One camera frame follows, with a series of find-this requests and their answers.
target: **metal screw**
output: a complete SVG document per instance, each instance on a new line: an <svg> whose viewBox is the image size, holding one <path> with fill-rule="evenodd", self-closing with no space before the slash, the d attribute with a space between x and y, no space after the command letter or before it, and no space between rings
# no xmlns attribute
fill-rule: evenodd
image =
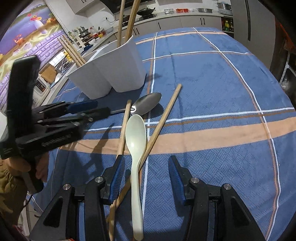
<svg viewBox="0 0 296 241"><path fill-rule="evenodd" d="M193 183L198 183L200 180L197 177L193 177L193 178L191 178L191 181Z"/></svg>
<svg viewBox="0 0 296 241"><path fill-rule="evenodd" d="M231 185L228 184L228 183L225 183L225 184L223 185L223 187L224 187L226 190L230 190L230 189L231 189Z"/></svg>
<svg viewBox="0 0 296 241"><path fill-rule="evenodd" d="M101 183L103 180L104 180L104 178L102 178L102 177L96 177L94 181L96 183Z"/></svg>
<svg viewBox="0 0 296 241"><path fill-rule="evenodd" d="M71 187L71 185L69 183L66 183L63 185L64 190L68 190L68 189L70 189L70 187Z"/></svg>

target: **white utensil holder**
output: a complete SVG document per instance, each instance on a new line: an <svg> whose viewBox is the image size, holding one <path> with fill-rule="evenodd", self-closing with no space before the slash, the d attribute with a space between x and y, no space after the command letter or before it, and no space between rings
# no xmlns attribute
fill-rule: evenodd
<svg viewBox="0 0 296 241"><path fill-rule="evenodd" d="M126 92L144 84L146 70L133 36L119 48L116 40L84 58L87 63L68 74L68 78L90 99L107 95L111 87L117 92Z"/></svg>
<svg viewBox="0 0 296 241"><path fill-rule="evenodd" d="M146 70L133 36L119 48L117 40L103 46L90 60L117 92L137 90L144 84Z"/></svg>

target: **wooden stick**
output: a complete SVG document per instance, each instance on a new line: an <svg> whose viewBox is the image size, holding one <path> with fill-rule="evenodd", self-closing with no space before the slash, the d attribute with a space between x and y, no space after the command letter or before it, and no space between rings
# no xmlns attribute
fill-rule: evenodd
<svg viewBox="0 0 296 241"><path fill-rule="evenodd" d="M122 30L123 12L124 12L125 3L126 3L126 0L121 0L119 23L118 23L118 33L117 33L117 37L118 37L117 47L120 47L120 45L121 45L121 30Z"/></svg>
<svg viewBox="0 0 296 241"><path fill-rule="evenodd" d="M122 127L121 127L121 132L120 132L120 138L119 138L119 144L118 144L118 149L117 149L117 155L123 155L123 148L125 146L125 139L126 139L126 124L129 119L131 111L131 100L128 100L126 103L126 111L124 112L123 116L123 122L122 122ZM109 213L109 237L110 241L114 240L114 224L115 224L115 211L116 211L116 202L117 200L115 199L112 205L110 206L110 213Z"/></svg>
<svg viewBox="0 0 296 241"><path fill-rule="evenodd" d="M61 37L62 42L65 44L65 46L71 51L71 53L75 56L75 58L78 60L78 62L81 65L84 65L84 63L82 62L82 60L78 57L78 55L74 52L74 50L72 49L71 46L69 46L69 44L66 42L66 40L64 38Z"/></svg>
<svg viewBox="0 0 296 241"><path fill-rule="evenodd" d="M57 38L57 40L60 42L60 44L63 46L63 48L67 51L67 53L70 55L70 57L74 60L76 65L78 67L81 67L81 64L79 63L79 61L75 58L75 56L72 54L72 52L66 47L66 45L59 38Z"/></svg>
<svg viewBox="0 0 296 241"><path fill-rule="evenodd" d="M82 62L84 64L86 64L86 61L84 60L84 58L81 56L81 54L74 48L72 47L71 42L69 41L69 39L67 38L67 36L65 34L63 34L64 39L67 41L67 43L69 44L69 46L74 50L74 52L77 54L77 56L82 60Z"/></svg>
<svg viewBox="0 0 296 241"><path fill-rule="evenodd" d="M147 144L146 151L145 151L145 153L144 153L144 155L142 157L142 160L141 160L141 163L140 163L140 166L139 166L139 171L143 167L144 162L146 161L150 151L152 150L152 147L155 144L156 139L157 139L163 125L165 124L165 121L168 118L168 115L170 114L170 111L172 110L172 107L173 107L173 105L174 105L174 103L175 103L175 101L176 101L176 99L177 99L177 97L179 95L179 92L180 92L181 88L182 88L182 85L178 84L178 86L177 86L177 88L176 88L170 102L168 103L168 106L166 107L166 109L165 109L165 111L164 111L158 125L156 126L156 128L155 128L155 130L154 130L154 132L153 132L153 134L152 134L152 136L151 136L151 138L150 138L150 140L149 140L149 142ZM121 192L120 192L120 194L119 194L119 196L117 198L116 209L122 203L125 195L128 193L128 190L130 189L130 187L131 187L131 178L129 177L129 179L127 180L125 186L123 187L123 189L121 190Z"/></svg>
<svg viewBox="0 0 296 241"><path fill-rule="evenodd" d="M128 19L128 27L127 27L127 31L126 31L126 39L125 41L128 41L132 35L132 31L133 31L133 24L135 23L135 18L137 15L137 11L139 9L139 5L140 5L140 1L141 0L134 0L133 2L133 6L131 8L131 14L130 17Z"/></svg>

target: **flower painting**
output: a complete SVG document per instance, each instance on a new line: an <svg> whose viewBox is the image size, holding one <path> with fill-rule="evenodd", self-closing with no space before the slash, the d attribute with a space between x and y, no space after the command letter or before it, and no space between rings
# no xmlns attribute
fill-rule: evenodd
<svg viewBox="0 0 296 241"><path fill-rule="evenodd" d="M41 68L62 50L57 37L64 30L44 0L34 0L10 25L0 41L0 110L5 111L14 60L37 55Z"/></svg>

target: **metal spoon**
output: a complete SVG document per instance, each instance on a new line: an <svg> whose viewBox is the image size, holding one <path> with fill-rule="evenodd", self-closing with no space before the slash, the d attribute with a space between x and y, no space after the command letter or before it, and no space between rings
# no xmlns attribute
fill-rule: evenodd
<svg viewBox="0 0 296 241"><path fill-rule="evenodd" d="M161 93L155 92L145 95L136 100L136 102L131 106L132 115L144 115L151 111L160 101ZM124 112L126 109L114 110L110 112L110 115Z"/></svg>

